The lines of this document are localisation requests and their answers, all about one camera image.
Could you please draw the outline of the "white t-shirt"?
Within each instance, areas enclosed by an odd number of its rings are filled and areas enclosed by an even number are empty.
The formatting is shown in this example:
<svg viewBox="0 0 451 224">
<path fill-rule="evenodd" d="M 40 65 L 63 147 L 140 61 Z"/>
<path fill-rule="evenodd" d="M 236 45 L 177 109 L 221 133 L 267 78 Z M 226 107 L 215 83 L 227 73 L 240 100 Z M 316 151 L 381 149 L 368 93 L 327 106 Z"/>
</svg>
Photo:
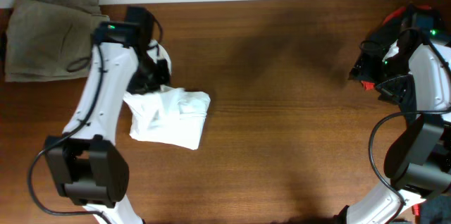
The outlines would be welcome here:
<svg viewBox="0 0 451 224">
<path fill-rule="evenodd" d="M 211 103 L 205 92 L 160 86 L 155 92 L 123 97 L 132 113 L 130 136 L 141 142 L 199 148 Z"/>
</svg>

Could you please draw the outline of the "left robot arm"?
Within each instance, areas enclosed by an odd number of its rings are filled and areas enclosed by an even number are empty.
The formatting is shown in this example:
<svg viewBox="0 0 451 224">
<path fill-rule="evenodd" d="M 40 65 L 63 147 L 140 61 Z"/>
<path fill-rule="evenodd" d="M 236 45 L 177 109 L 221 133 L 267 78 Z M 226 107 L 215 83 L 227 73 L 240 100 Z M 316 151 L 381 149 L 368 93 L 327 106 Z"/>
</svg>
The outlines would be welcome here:
<svg viewBox="0 0 451 224">
<path fill-rule="evenodd" d="M 160 26 L 151 12 L 136 6 L 127 8 L 122 22 L 99 24 L 78 107 L 62 134 L 47 137 L 38 153 L 58 195 L 99 223 L 143 223 L 126 196 L 130 171 L 116 148 L 116 126 L 126 92 L 147 94 L 171 80 L 160 39 L 153 38 Z"/>
</svg>

